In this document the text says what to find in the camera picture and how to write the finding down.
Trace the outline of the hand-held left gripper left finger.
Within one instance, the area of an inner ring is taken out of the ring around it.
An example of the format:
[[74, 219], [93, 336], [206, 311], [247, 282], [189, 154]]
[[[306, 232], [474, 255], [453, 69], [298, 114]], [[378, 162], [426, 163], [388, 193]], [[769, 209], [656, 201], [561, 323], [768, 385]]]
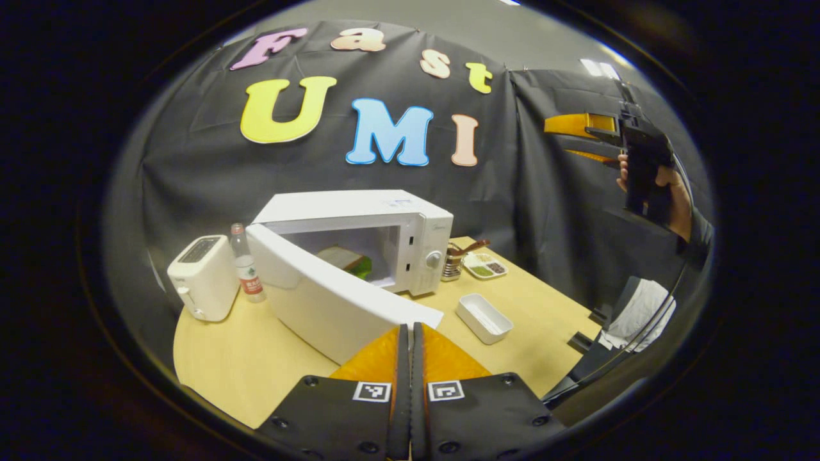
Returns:
[[409, 340], [393, 328], [330, 376], [298, 379], [256, 432], [306, 460], [407, 458]]

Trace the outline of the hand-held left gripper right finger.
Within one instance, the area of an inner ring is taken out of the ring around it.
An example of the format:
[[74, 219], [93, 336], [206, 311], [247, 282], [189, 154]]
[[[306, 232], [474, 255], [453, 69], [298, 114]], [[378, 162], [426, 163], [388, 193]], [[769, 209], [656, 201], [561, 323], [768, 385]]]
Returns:
[[490, 373], [421, 322], [412, 342], [413, 460], [524, 460], [565, 431], [517, 373]]

